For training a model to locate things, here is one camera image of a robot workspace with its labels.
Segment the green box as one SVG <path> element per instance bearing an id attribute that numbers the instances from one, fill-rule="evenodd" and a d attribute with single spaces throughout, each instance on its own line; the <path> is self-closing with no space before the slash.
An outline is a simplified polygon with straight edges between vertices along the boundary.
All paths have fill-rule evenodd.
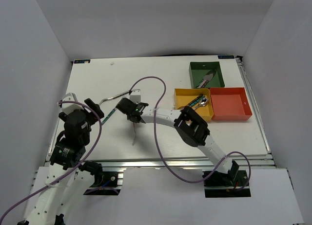
<path id="1" fill-rule="evenodd" d="M 223 88 L 224 79 L 219 62 L 190 62 L 191 88 Z"/>

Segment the blue table sticker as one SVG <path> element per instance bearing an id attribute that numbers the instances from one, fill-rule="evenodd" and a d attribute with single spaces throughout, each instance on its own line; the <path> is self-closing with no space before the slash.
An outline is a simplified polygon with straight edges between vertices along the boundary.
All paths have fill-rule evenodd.
<path id="1" fill-rule="evenodd" d="M 218 55 L 218 59 L 235 59 L 233 55 Z"/>
<path id="2" fill-rule="evenodd" d="M 88 64 L 90 62 L 90 59 L 76 59 L 73 61 L 74 64 Z"/>

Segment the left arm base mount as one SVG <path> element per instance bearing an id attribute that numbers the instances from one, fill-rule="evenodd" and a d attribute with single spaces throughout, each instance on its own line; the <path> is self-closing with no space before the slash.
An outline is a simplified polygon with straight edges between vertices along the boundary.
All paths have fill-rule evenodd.
<path id="1" fill-rule="evenodd" d="M 85 191 L 87 196 L 118 196 L 120 189 L 118 188 L 118 172 L 104 171 L 102 165 L 96 167 L 87 166 L 86 169 L 91 172 L 94 177 L 93 184 Z"/>

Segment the left blue table sticker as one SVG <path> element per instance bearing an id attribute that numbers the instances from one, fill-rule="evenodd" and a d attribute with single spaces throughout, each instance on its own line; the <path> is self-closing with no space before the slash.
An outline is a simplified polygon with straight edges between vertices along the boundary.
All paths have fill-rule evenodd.
<path id="1" fill-rule="evenodd" d="M 74 64 L 88 64 L 90 62 L 90 59 L 76 59 L 73 61 Z"/>

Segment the right blue table sticker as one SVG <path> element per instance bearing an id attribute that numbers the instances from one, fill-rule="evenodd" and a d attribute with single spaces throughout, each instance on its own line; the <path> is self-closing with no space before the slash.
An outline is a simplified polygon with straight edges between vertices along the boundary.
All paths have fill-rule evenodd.
<path id="1" fill-rule="evenodd" d="M 218 55 L 218 59 L 235 59 L 233 55 Z"/>

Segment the yellow box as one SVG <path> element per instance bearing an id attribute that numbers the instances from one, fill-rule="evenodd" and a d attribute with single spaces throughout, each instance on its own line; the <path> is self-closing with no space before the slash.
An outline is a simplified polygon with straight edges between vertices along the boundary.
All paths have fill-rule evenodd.
<path id="1" fill-rule="evenodd" d="M 199 107 L 203 98 L 207 99 L 206 105 Z M 184 108 L 189 105 L 195 112 L 199 114 L 205 121 L 210 122 L 214 111 L 212 108 L 210 90 L 207 88 L 202 89 L 181 89 L 175 88 L 174 93 L 174 107 L 176 110 Z"/>

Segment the red box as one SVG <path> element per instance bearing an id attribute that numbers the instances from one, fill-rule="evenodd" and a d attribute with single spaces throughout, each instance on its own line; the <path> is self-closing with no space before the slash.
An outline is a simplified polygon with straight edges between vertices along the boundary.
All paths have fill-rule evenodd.
<path id="1" fill-rule="evenodd" d="M 214 121 L 247 121 L 252 116 L 244 87 L 210 88 Z"/>

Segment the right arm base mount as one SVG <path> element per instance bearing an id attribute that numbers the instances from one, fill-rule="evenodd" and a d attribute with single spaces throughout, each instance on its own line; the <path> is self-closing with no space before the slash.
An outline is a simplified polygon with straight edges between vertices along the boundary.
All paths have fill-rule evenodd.
<path id="1" fill-rule="evenodd" d="M 215 172 L 210 178 L 204 181 L 204 191 L 206 198 L 247 198 L 251 197 L 248 174 L 245 170 L 239 170 L 236 178 L 231 182 L 229 179 L 221 177 Z"/>

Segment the teal handle spoon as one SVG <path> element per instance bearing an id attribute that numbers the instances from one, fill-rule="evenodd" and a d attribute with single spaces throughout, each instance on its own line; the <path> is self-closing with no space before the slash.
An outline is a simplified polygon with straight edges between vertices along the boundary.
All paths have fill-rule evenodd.
<path id="1" fill-rule="evenodd" d="M 195 99 L 193 99 L 191 102 L 189 102 L 187 104 L 187 106 L 189 107 L 194 107 L 195 105 L 199 105 L 199 104 L 207 104 L 209 102 L 209 99 L 207 96 L 200 94 L 198 97 L 196 97 Z"/>

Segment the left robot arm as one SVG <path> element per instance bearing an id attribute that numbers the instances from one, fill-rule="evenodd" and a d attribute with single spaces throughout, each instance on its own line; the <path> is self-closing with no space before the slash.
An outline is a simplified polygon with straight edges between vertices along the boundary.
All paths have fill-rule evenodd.
<path id="1" fill-rule="evenodd" d="M 50 158 L 45 189 L 39 193 L 31 213 L 21 225 L 64 225 L 86 190 L 103 180 L 102 165 L 87 161 L 91 126 L 104 117 L 91 99 L 79 103 L 67 94 L 59 103 L 64 130 L 58 135 Z"/>

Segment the teal handle knife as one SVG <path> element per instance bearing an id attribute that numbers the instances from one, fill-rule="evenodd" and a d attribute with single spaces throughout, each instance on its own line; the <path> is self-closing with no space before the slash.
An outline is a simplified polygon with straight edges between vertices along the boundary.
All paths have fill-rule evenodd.
<path id="1" fill-rule="evenodd" d="M 217 69 L 213 69 L 208 71 L 204 77 L 202 78 L 202 80 L 196 85 L 196 89 L 200 89 L 200 88 L 210 88 L 208 87 L 208 84 L 210 83 L 210 81 L 212 81 L 212 79 L 214 78 L 214 76 L 217 73 Z"/>

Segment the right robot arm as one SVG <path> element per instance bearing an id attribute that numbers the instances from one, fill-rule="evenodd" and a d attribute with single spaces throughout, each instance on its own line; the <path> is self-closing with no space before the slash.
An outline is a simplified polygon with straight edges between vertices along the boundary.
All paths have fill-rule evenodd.
<path id="1" fill-rule="evenodd" d="M 166 110 L 153 108 L 147 103 L 135 103 L 123 98 L 116 105 L 116 109 L 125 114 L 127 120 L 133 123 L 153 124 L 158 154 L 165 167 L 179 180 L 196 184 L 212 177 L 222 185 L 235 185 L 238 179 L 239 165 L 216 144 L 208 129 L 207 122 L 191 107 L 186 106 L 181 110 Z M 184 143 L 199 149 L 213 163 L 214 169 L 211 173 L 197 181 L 186 180 L 177 175 L 166 163 L 160 151 L 156 133 L 157 124 L 174 128 Z"/>

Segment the dark handle fork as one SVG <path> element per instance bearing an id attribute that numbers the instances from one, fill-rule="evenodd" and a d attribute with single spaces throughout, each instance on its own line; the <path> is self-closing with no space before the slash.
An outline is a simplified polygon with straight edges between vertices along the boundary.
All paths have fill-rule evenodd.
<path id="1" fill-rule="evenodd" d="M 103 104 L 104 102 L 107 102 L 107 101 L 115 100 L 115 99 L 120 98 L 120 97 L 122 97 L 122 96 L 124 96 L 124 95 L 128 95 L 128 94 L 130 94 L 131 92 L 132 92 L 131 90 L 128 90 L 128 91 L 122 92 L 122 93 L 120 93 L 120 94 L 117 94 L 117 95 L 115 95 L 115 96 L 113 96 L 113 97 L 104 98 L 104 99 L 102 99 L 102 100 L 99 102 L 99 105 L 101 105 L 101 104 Z"/>

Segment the teal handle fork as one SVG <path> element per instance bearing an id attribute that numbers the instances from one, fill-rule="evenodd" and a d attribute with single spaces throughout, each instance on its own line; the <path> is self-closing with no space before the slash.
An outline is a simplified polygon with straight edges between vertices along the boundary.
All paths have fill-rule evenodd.
<path id="1" fill-rule="evenodd" d="M 115 113 L 117 109 L 116 108 L 113 108 L 109 113 L 108 115 L 102 120 L 101 122 L 101 125 L 103 126 L 109 119 L 110 117 Z"/>

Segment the pink handle fork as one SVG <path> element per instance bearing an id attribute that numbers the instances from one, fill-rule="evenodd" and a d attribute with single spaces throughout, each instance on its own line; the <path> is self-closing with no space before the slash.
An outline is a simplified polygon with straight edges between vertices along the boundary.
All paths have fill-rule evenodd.
<path id="1" fill-rule="evenodd" d="M 132 141 L 132 146 L 135 145 L 135 143 L 136 143 L 136 138 L 137 138 L 136 124 L 135 124 L 135 123 L 133 123 L 133 132 L 134 132 L 134 137 L 133 137 L 133 141 Z"/>

